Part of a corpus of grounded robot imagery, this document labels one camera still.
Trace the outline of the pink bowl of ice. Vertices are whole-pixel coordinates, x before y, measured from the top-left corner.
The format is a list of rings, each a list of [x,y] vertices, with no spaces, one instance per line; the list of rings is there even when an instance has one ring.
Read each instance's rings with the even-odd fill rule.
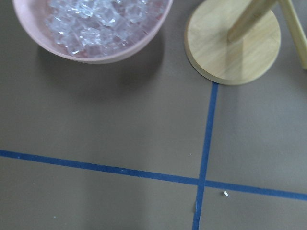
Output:
[[[27,34],[45,50],[81,63],[126,59],[155,37],[170,0],[15,0]]]

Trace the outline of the wooden cup stand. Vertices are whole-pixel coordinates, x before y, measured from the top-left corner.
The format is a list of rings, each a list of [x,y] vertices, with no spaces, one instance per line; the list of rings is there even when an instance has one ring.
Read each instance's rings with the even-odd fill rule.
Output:
[[[281,46],[274,0],[206,0],[189,17],[186,55],[205,78],[223,85],[249,83],[275,62]]]

